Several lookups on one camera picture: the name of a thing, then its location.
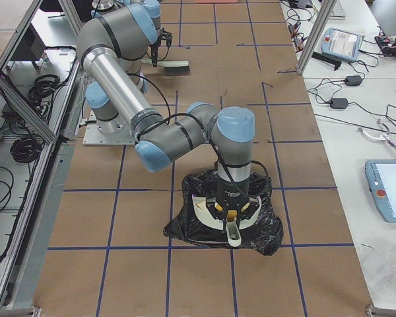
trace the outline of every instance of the blue tape grid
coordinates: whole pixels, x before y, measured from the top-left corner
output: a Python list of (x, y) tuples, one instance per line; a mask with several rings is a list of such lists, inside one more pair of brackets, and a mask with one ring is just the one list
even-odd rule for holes
[[(257, 58), (258, 62), (258, 67), (261, 70), (261, 65), (259, 61), (259, 55), (258, 55), (258, 46), (291, 46), (291, 44), (257, 44), (255, 41), (255, 34), (253, 30), (253, 24), (257, 23), (284, 23), (284, 21), (278, 21), (278, 22), (253, 22), (251, 19), (251, 13), (249, 11), (249, 4), (252, 3), (278, 3), (277, 1), (267, 1), (267, 2), (253, 2), (253, 1), (248, 1), (246, 0), (245, 4), (247, 7), (247, 13), (249, 17), (249, 22), (217, 22), (216, 21), (216, 5), (213, 4), (213, 10), (214, 10), (214, 22), (196, 22), (196, 24), (214, 24), (214, 29), (215, 29), (215, 39), (216, 39), (216, 44), (218, 43), (218, 32), (217, 32), (217, 24), (238, 24), (238, 23), (244, 23), (244, 24), (250, 24), (251, 26), (251, 33), (253, 36), (253, 43), (252, 44), (241, 44), (239, 46), (254, 46), (255, 47), (255, 55)], [(182, 25), (183, 24), (195, 24), (194, 22), (183, 22), (182, 21), (182, 7), (183, 5), (189, 5), (191, 3), (184, 3), (183, 0), (181, 0), (179, 3), (166, 3), (164, 5), (173, 5), (173, 4), (179, 4), (180, 5), (180, 22), (174, 22), (174, 23), (165, 23), (165, 24), (179, 24), (179, 42), (178, 46), (183, 46), (181, 43), (181, 36), (182, 36)], [(183, 46), (186, 48), (189, 47), (194, 47), (194, 46), (213, 46), (211, 44), (203, 44), (203, 45), (187, 45)], [(248, 104), (248, 106), (265, 106), (267, 109), (268, 117), (269, 117), (269, 122), (271, 123), (271, 118), (270, 118), (270, 113), (269, 113), (269, 107), (270, 106), (296, 106), (296, 105), (309, 105), (310, 103), (303, 102), (303, 103), (289, 103), (289, 104), (270, 104), (269, 101), (267, 100), (267, 94), (265, 92), (265, 85), (264, 83), (261, 83), (262, 90), (263, 90), (263, 96), (264, 96), (264, 104)], [(178, 111), (178, 92), (176, 91), (176, 102), (175, 104), (171, 104), (171, 106), (176, 107), (176, 112)], [(298, 259), (296, 256), (296, 249), (297, 248), (311, 248), (311, 247), (352, 247), (354, 246), (353, 243), (330, 243), (330, 244), (295, 244), (294, 239), (293, 239), (293, 233), (292, 233), (292, 226), (290, 223), (290, 217), (288, 213), (288, 206), (286, 202), (286, 196), (285, 196), (285, 191), (286, 190), (332, 190), (332, 189), (337, 189), (336, 187), (295, 187), (295, 188), (287, 188), (283, 186), (283, 181), (282, 181), (282, 175), (281, 175), (281, 170), (280, 170), (280, 164), (279, 164), (279, 157), (277, 154), (277, 143), (317, 143), (321, 142), (321, 140), (309, 140), (309, 141), (275, 141), (274, 139), (274, 133), (273, 133), (273, 128), (271, 125), (271, 137), (272, 137), (272, 144), (275, 152), (275, 158), (276, 158), (276, 164), (277, 164), (277, 170), (279, 173), (279, 178), (280, 178), (280, 187), (279, 188), (273, 188), (274, 190), (280, 190), (282, 192), (282, 199), (284, 203), (284, 208), (286, 211), (286, 222), (288, 226), (288, 231), (290, 235), (290, 244), (282, 244), (280, 247), (281, 248), (291, 248), (292, 249), (292, 254), (294, 258), (294, 264), (295, 264), (295, 270), (296, 270), (296, 278), (298, 280), (298, 286), (300, 290), (300, 297), (302, 301), (302, 309), (304, 311), (305, 317), (308, 317), (308, 312), (306, 309), (306, 301), (305, 301), (305, 296), (304, 296), (304, 290), (302, 286), (302, 280), (300, 277), (300, 270), (299, 270), (299, 265), (298, 265)], [(200, 246), (173, 246), (172, 245), (172, 239), (169, 238), (168, 245), (167, 246), (111, 246), (112, 243), (112, 234), (113, 234), (113, 227), (114, 227), (114, 220), (115, 220), (115, 215), (116, 215), (116, 210), (117, 210), (117, 200), (118, 200), (118, 195), (119, 192), (143, 192), (143, 191), (151, 191), (152, 189), (139, 189), (139, 188), (120, 188), (121, 184), (121, 173), (123, 170), (123, 162), (126, 154), (126, 146), (123, 148), (122, 152), (122, 158), (121, 158), (121, 164), (119, 168), (119, 176), (117, 180), (117, 188), (90, 188), (90, 189), (68, 189), (64, 190), (64, 192), (115, 192), (115, 201), (114, 201), (114, 209), (112, 213), (112, 220), (111, 220), (111, 225), (110, 225), (110, 231), (109, 231), (109, 236), (108, 236), (108, 243), (107, 246), (76, 246), (76, 247), (69, 247), (69, 246), (62, 246), (62, 247), (49, 247), (49, 251), (70, 251), (70, 250), (105, 250), (106, 251), (106, 257), (104, 260), (104, 267), (103, 267), (103, 272), (102, 272), (102, 280), (100, 284), (100, 292), (98, 296), (98, 302), (97, 302), (97, 309), (96, 309), (96, 317), (99, 317), (100, 315), (100, 309), (101, 309), (101, 303), (102, 303), (102, 296), (104, 292), (104, 285), (106, 282), (106, 273), (107, 273), (107, 267), (108, 267), (108, 260), (109, 260), (109, 255), (111, 250), (167, 250), (168, 251), (168, 261), (167, 261), (167, 281), (166, 281), (166, 311), (165, 315), (166, 317), (169, 317), (170, 315), (170, 277), (171, 277), (171, 261), (172, 261), (172, 250), (208, 250), (208, 247), (200, 247)], [(171, 196), (170, 196), (170, 220), (173, 219), (173, 214), (174, 214), (174, 193), (176, 190), (174, 189), (175, 186), (175, 163), (172, 164), (172, 182), (171, 182)], [(234, 251), (230, 251), (230, 265), (231, 265), (231, 272), (232, 272), (232, 296), (233, 296), (233, 304), (234, 304), (234, 315), (235, 317), (239, 316), (239, 310), (238, 310), (238, 301), (237, 301), (237, 294), (236, 294), (236, 278), (235, 278), (235, 264), (234, 264)]]

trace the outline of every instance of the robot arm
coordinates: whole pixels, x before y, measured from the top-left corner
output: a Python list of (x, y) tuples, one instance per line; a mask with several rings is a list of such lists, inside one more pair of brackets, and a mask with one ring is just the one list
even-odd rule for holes
[(248, 195), (254, 115), (239, 107), (218, 112), (213, 105), (196, 102), (182, 119), (163, 124), (163, 117), (119, 63), (140, 60), (157, 41), (159, 16), (159, 3), (145, 0), (90, 20), (79, 34), (78, 57), (129, 125), (138, 142), (135, 149), (149, 171), (168, 166), (206, 141), (217, 148), (218, 194), (212, 199), (196, 197), (195, 212), (204, 224), (226, 230), (229, 243), (238, 246), (239, 229), (255, 222), (261, 206)]

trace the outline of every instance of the black cable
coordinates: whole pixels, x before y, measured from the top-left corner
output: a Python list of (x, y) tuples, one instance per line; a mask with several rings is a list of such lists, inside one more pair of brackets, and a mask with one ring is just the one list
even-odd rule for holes
[[(286, 6), (289, 8), (289, 10), (287, 10), (287, 12), (286, 12), (286, 15), (288, 16), (288, 18), (286, 19), (286, 22), (287, 22), (288, 20), (292, 20), (292, 21), (294, 21), (294, 22), (311, 21), (311, 20), (314, 18), (314, 16), (315, 16), (315, 13), (313, 14), (313, 13), (312, 13), (310, 10), (308, 10), (307, 8), (298, 8), (298, 7), (292, 8), (292, 7), (289, 5), (288, 1), (285, 1), (285, 0), (280, 0), (280, 3), (282, 3), (283, 5), (286, 5)], [(302, 19), (302, 18), (300, 17), (300, 15), (298, 14), (298, 12), (296, 11), (297, 9), (304, 10), (304, 11), (308, 12), (308, 13), (310, 14), (310, 18)]]
[(148, 129), (145, 129), (141, 133), (138, 133), (138, 135), (137, 135), (138, 141), (144, 134), (150, 133), (152, 130), (156, 129), (157, 127), (159, 127), (162, 124), (165, 124), (166, 122), (169, 122), (171, 119), (173, 119), (175, 117), (190, 117), (190, 118), (194, 119), (195, 122), (197, 123), (197, 125), (200, 127), (200, 129), (204, 131), (204, 126), (201, 123), (201, 121), (198, 120), (197, 117), (193, 116), (192, 114), (186, 114), (186, 113), (182, 113), (181, 112), (179, 114), (172, 114), (172, 115), (168, 116), (166, 119), (164, 119), (164, 120), (158, 122), (157, 124), (153, 125), (152, 127), (149, 127)]
[(9, 185), (9, 183), (7, 183), (5, 181), (0, 180), (0, 184), (3, 184), (7, 187), (7, 191), (6, 191), (5, 195), (3, 196), (3, 198), (0, 199), (0, 204), (6, 200), (6, 202), (3, 204), (3, 206), (0, 207), (0, 212), (2, 212), (4, 210), (4, 208), (6, 208), (9, 201), (11, 200), (12, 189), (13, 189), (13, 185), (15, 183), (15, 177), (13, 176), (13, 173), (8, 168), (0, 166), (0, 169), (6, 170), (7, 172), (9, 172), (9, 174), (11, 176), (10, 185)]
[[(319, 104), (329, 104), (329, 103), (330, 103), (330, 100), (331, 100), (339, 91), (341, 91), (342, 88), (343, 88), (341, 85), (339, 85), (339, 84), (337, 84), (337, 83), (344, 83), (344, 82), (345, 82), (344, 80), (342, 80), (342, 81), (332, 81), (331, 79), (323, 78), (317, 86), (315, 86), (314, 88), (310, 88), (310, 89), (308, 89), (307, 91), (308, 91), (308, 93), (313, 94), (313, 95), (315, 96), (315, 101), (316, 101), (317, 103), (319, 103)], [(319, 88), (320, 86), (323, 86), (323, 85), (326, 85), (326, 84), (332, 84), (332, 85), (335, 85), (336, 87), (339, 87), (339, 89), (337, 89), (337, 90), (331, 95), (330, 99), (328, 99), (328, 100), (325, 100), (325, 99), (318, 93), (318, 88)]]
[(222, 158), (220, 152), (218, 151), (216, 145), (214, 144), (213, 140), (210, 139), (209, 143), (211, 145), (211, 147), (213, 148), (213, 151), (216, 153), (217, 155), (217, 159), (220, 162), (221, 166), (223, 167), (224, 172), (226, 173), (227, 177), (229, 178), (230, 182), (236, 187), (236, 189), (243, 195), (248, 195), (252, 198), (257, 198), (258, 196), (261, 196), (265, 193), (265, 188), (267, 187), (267, 184), (269, 182), (269, 171), (267, 170), (267, 168), (264, 166), (263, 163), (257, 161), (257, 160), (252, 160), (251, 163), (252, 164), (256, 164), (259, 165), (263, 168), (264, 173), (265, 173), (265, 185), (264, 185), (264, 189), (261, 190), (258, 194), (255, 195), (249, 195), (248, 193), (244, 192), (243, 190), (240, 189), (240, 187), (238, 186), (238, 184), (235, 182), (235, 180), (233, 179), (231, 173), (229, 172), (229, 168), (227, 167), (226, 162), (224, 161), (224, 159)]
[(363, 127), (365, 129), (370, 129), (370, 130), (379, 131), (379, 132), (387, 132), (386, 130), (378, 129), (378, 128), (375, 128), (375, 127), (368, 127), (367, 125), (362, 125), (362, 124), (359, 124), (359, 123), (348, 122), (348, 121), (340, 120), (340, 119), (337, 119), (337, 118), (324, 116), (322, 114), (314, 114), (314, 115), (317, 116), (317, 117), (322, 117), (322, 118), (335, 120), (335, 121), (338, 121), (338, 122), (341, 122), (341, 123), (345, 123), (345, 124), (348, 124), (348, 125), (354, 125), (356, 127)]
[[(166, 55), (165, 55), (162, 59), (157, 59), (157, 62), (159, 62), (159, 61), (164, 61), (164, 60), (167, 58), (167, 56), (169, 55), (169, 51), (170, 51), (170, 46), (167, 47)], [(147, 51), (147, 56), (148, 56), (149, 59), (151, 59), (151, 56), (150, 56), (150, 54), (148, 53), (148, 51)]]
[(86, 119), (86, 118), (84, 117), (85, 101), (86, 101), (86, 97), (84, 97), (84, 100), (82, 101), (82, 108), (81, 108), (81, 116), (82, 116), (82, 119)]
[(388, 104), (388, 105), (386, 106), (385, 114), (377, 114), (377, 113), (375, 113), (375, 112), (371, 112), (371, 111), (365, 109), (363, 106), (361, 106), (361, 105), (360, 105), (359, 103), (357, 103), (357, 102), (350, 102), (349, 104), (350, 104), (350, 105), (351, 105), (351, 104), (354, 104), (354, 105), (356, 105), (357, 107), (359, 107), (361, 110), (363, 110), (363, 111), (365, 111), (365, 112), (367, 112), (368, 114), (371, 114), (371, 115), (373, 115), (373, 116), (384, 117), (384, 118), (386, 118), (391, 124), (393, 124), (393, 125), (396, 127), (396, 118), (392, 118), (391, 116), (389, 116), (389, 109), (390, 109), (390, 108), (396, 109), (396, 106), (394, 106), (394, 105), (392, 105), (392, 104)]
[[(198, 124), (199, 127), (201, 128), (201, 130), (204, 131), (204, 125), (203, 125), (203, 124), (201, 123), (201, 121), (199, 121), (198, 118), (195, 117), (194, 115), (179, 113), (179, 114), (174, 114), (174, 115), (172, 115), (171, 117), (174, 118), (174, 117), (178, 117), (178, 116), (187, 116), (187, 117), (190, 117), (190, 118), (194, 119), (195, 122), (197, 122), (197, 124)], [(144, 130), (143, 132), (141, 132), (140, 134), (138, 134), (137, 139), (139, 140), (139, 139), (141, 138), (142, 135), (151, 132), (152, 130), (156, 129), (158, 126), (160, 126), (160, 125), (164, 124), (165, 122), (167, 122), (169, 119), (170, 119), (170, 117), (167, 117), (166, 119), (164, 119), (163, 121), (159, 122), (158, 124), (156, 124), (156, 125), (150, 127), (149, 129)], [(231, 181), (231, 183), (236, 187), (236, 189), (237, 189), (240, 193), (242, 193), (242, 194), (244, 194), (244, 195), (248, 195), (248, 193), (245, 193), (243, 190), (241, 190), (241, 189), (239, 188), (239, 186), (237, 185), (237, 183), (234, 181), (232, 175), (230, 174), (230, 172), (229, 172), (229, 170), (228, 170), (227, 164), (225, 163), (224, 159), (222, 158), (221, 154), (219, 153), (219, 151), (218, 151), (216, 145), (214, 144), (213, 140), (212, 140), (212, 139), (209, 139), (209, 143), (210, 143), (211, 147), (213, 148), (213, 151), (216, 153), (217, 158), (218, 158), (220, 164), (222, 165), (222, 167), (223, 167), (223, 169), (224, 169), (224, 171), (225, 171), (227, 177), (229, 177), (229, 180)], [(266, 169), (266, 167), (264, 166), (263, 163), (261, 163), (261, 162), (259, 162), (259, 161), (257, 161), (257, 160), (252, 160), (251, 163), (257, 164), (257, 165), (259, 165), (259, 166), (261, 166), (261, 167), (263, 168), (264, 173), (265, 173), (265, 185), (264, 185), (264, 188), (265, 188), (265, 187), (267, 186), (267, 184), (268, 184), (268, 181), (269, 181), (269, 172), (268, 172), (268, 170)], [(260, 195), (262, 195), (262, 194), (264, 194), (264, 193), (265, 193), (265, 190), (262, 190), (261, 192), (259, 192), (259, 193), (256, 194), (256, 195), (249, 195), (249, 196), (252, 197), (252, 198), (256, 198), (257, 196), (260, 196)]]
[(22, 202), (21, 202), (21, 204), (20, 204), (18, 213), (16, 214), (15, 221), (13, 222), (12, 231), (11, 231), (11, 233), (9, 234), (9, 238), (8, 238), (8, 240), (7, 240), (7, 245), (6, 245), (6, 247), (5, 247), (5, 250), (4, 250), (3, 253), (0, 255), (0, 264), (1, 264), (1, 262), (6, 258), (7, 252), (9, 251), (9, 249), (10, 249), (10, 247), (11, 247), (11, 244), (12, 244), (12, 241), (13, 241), (13, 236), (15, 235), (16, 229), (17, 229), (17, 227), (18, 227), (18, 222), (19, 222), (20, 216), (22, 215), (22, 211), (23, 211), (23, 209), (24, 209), (24, 207), (25, 207), (25, 203), (26, 203), (26, 200), (27, 200), (27, 198), (28, 198), (28, 191), (29, 191), (30, 186), (31, 186), (31, 184), (32, 184), (33, 175), (34, 175), (34, 171), (35, 171), (35, 169), (36, 169), (36, 167), (37, 167), (37, 164), (38, 164), (38, 161), (35, 162), (35, 164), (34, 164), (34, 166), (33, 166), (33, 168), (32, 168), (32, 171), (30, 171), (29, 180), (28, 180), (28, 185), (27, 185), (27, 187), (26, 187), (26, 189), (25, 189), (25, 193), (24, 193)]
[(16, 140), (11, 147), (11, 154), (15, 161), (19, 163), (34, 162), (40, 155), (42, 150), (36, 138), (32, 135), (27, 135)]
[(364, 38), (362, 39), (364, 42), (366, 42), (366, 43), (370, 43), (370, 44), (377, 44), (377, 43), (375, 43), (375, 42), (370, 42), (370, 41), (367, 41), (367, 40), (365, 40)]
[(348, 63), (348, 64), (353, 68), (353, 70), (355, 71), (355, 73), (358, 73), (358, 74), (361, 74), (361, 75), (362, 75), (362, 80), (365, 80), (366, 74), (365, 74), (364, 72), (362, 72), (362, 71), (357, 71), (356, 68), (355, 68), (355, 66), (353, 65), (353, 63)]
[(98, 0), (97, 7), (94, 9), (94, 15), (92, 16), (92, 18), (95, 18), (96, 14), (97, 14), (98, 6), (100, 5), (100, 3), (101, 3), (101, 0)]
[(162, 93), (162, 91), (157, 87), (156, 84), (154, 84), (152, 81), (150, 81), (148, 78), (135, 74), (135, 73), (127, 73), (128, 76), (134, 76), (134, 77), (138, 77), (138, 78), (142, 78), (144, 81), (148, 81), (160, 94), (160, 96), (163, 98), (164, 103), (166, 104), (167, 107), (167, 111), (168, 111), (168, 116), (170, 117), (172, 115), (172, 112), (170, 111), (170, 107), (169, 107), (169, 103), (167, 102), (166, 97), (164, 96), (164, 94)]
[(360, 53), (366, 54), (366, 55), (380, 55), (380, 56), (385, 56), (383, 53), (374, 53), (374, 52), (367, 52), (364, 50), (358, 50)]

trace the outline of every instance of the blue tape line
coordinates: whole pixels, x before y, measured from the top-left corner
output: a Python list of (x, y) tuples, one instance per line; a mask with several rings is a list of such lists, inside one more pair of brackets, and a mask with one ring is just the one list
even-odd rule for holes
[(214, 29), (216, 32), (216, 44), (218, 44), (218, 30), (217, 30), (217, 18), (216, 18), (216, 5), (213, 3), (213, 14), (214, 14)]
[[(281, 244), (281, 248), (324, 248), (349, 247), (351, 242), (311, 243), (311, 244)], [(83, 250), (218, 250), (210, 246), (50, 246), (47, 251), (83, 251)]]
[[(120, 168), (119, 168), (119, 176), (117, 179), (117, 188), (119, 189), (120, 187), (120, 182), (121, 182), (121, 175), (123, 171), (123, 163), (125, 161), (125, 155), (126, 155), (126, 145), (123, 146), (123, 152), (121, 154), (121, 162), (120, 162)], [(106, 258), (104, 260), (104, 267), (103, 267), (103, 274), (101, 278), (101, 285), (100, 285), (100, 293), (98, 295), (98, 302), (97, 302), (97, 309), (96, 309), (96, 317), (99, 317), (100, 315), (100, 309), (101, 309), (101, 301), (103, 297), (103, 291), (104, 291), (104, 283), (106, 282), (106, 274), (107, 274), (107, 265), (108, 265), (108, 258), (110, 254), (110, 246), (112, 245), (112, 235), (113, 235), (113, 228), (114, 228), (114, 219), (116, 215), (116, 210), (117, 210), (117, 200), (119, 198), (119, 192), (116, 192), (115, 198), (114, 198), (114, 206), (113, 206), (113, 213), (112, 213), (112, 220), (110, 222), (110, 231), (108, 235), (108, 241), (107, 241), (107, 251), (106, 251)]]
[[(284, 104), (269, 104), (269, 106), (311, 106), (311, 102), (288, 102)], [(247, 104), (247, 106), (265, 106), (265, 104)]]
[(233, 307), (235, 312), (235, 317), (239, 316), (238, 312), (238, 298), (236, 294), (236, 277), (235, 277), (235, 263), (233, 257), (233, 250), (230, 251), (230, 269), (232, 270), (232, 293), (233, 293)]
[[(254, 31), (253, 31), (252, 18), (251, 18), (251, 11), (249, 10), (249, 3), (248, 3), (248, 0), (246, 0), (246, 9), (247, 9), (247, 11), (248, 11), (248, 19), (249, 19), (249, 23), (250, 23), (250, 26), (251, 26), (252, 40), (253, 40), (253, 43), (256, 44), (257, 42), (255, 41), (255, 33), (254, 33)], [(258, 62), (258, 69), (259, 69), (259, 71), (261, 72), (261, 64), (260, 64), (260, 62), (259, 62), (259, 56), (258, 56), (258, 49), (257, 49), (257, 46), (254, 46), (254, 48), (255, 48), (255, 56), (257, 57), (257, 62)]]
[[(264, 102), (267, 107), (267, 113), (269, 116), (269, 123), (270, 123), (270, 130), (271, 130), (271, 138), (273, 141), (275, 141), (275, 136), (274, 136), (274, 131), (273, 131), (273, 125), (271, 124), (271, 116), (270, 116), (270, 111), (269, 111), (269, 103), (267, 99), (267, 94), (265, 92), (265, 86), (264, 83), (261, 83), (261, 88), (263, 89), (263, 96), (264, 96)], [(289, 230), (289, 237), (290, 237), (290, 242), (291, 242), (291, 247), (292, 247), (292, 255), (293, 255), (293, 260), (295, 264), (295, 271), (296, 271), (296, 278), (298, 280), (298, 286), (299, 286), (299, 293), (301, 296), (301, 302), (302, 302), (302, 309), (304, 311), (304, 316), (308, 317), (308, 312), (306, 310), (306, 302), (305, 302), (305, 296), (304, 296), (304, 289), (302, 287), (302, 280), (300, 277), (300, 272), (299, 272), (299, 266), (298, 266), (298, 258), (296, 257), (296, 251), (294, 247), (294, 241), (293, 241), (293, 233), (292, 233), (292, 225), (290, 224), (290, 218), (289, 218), (289, 212), (288, 212), (288, 205), (286, 203), (286, 196), (284, 194), (284, 186), (283, 186), (283, 180), (282, 180), (282, 174), (280, 170), (280, 163), (279, 163), (279, 156), (277, 154), (277, 147), (276, 143), (273, 143), (273, 149), (275, 153), (275, 158), (276, 158), (276, 165), (277, 165), (277, 172), (279, 173), (279, 180), (280, 180), (280, 186), (281, 186), (281, 191), (282, 191), (282, 198), (283, 198), (283, 204), (284, 204), (284, 210), (286, 212), (286, 222), (288, 224), (288, 230)]]

